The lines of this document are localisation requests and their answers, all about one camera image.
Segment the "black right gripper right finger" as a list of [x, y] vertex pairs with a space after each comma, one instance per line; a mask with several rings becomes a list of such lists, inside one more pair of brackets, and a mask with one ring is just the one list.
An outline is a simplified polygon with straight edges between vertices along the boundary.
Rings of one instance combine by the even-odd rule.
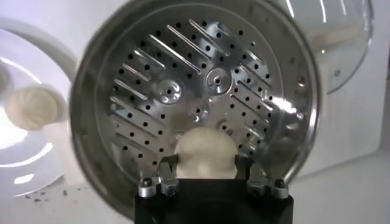
[[250, 157], [236, 155], [236, 179], [244, 180], [248, 191], [255, 196], [270, 195], [276, 199], [287, 199], [289, 187], [281, 179], [271, 179], [260, 163]]

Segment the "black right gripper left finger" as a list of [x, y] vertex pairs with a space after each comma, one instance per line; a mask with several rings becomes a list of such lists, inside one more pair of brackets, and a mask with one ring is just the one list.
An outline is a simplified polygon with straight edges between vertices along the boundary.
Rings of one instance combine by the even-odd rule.
[[178, 190], [179, 181], [176, 176], [178, 154], [166, 156], [157, 164], [157, 174], [155, 176], [141, 177], [138, 185], [138, 195], [141, 198], [152, 198], [161, 194], [172, 197]]

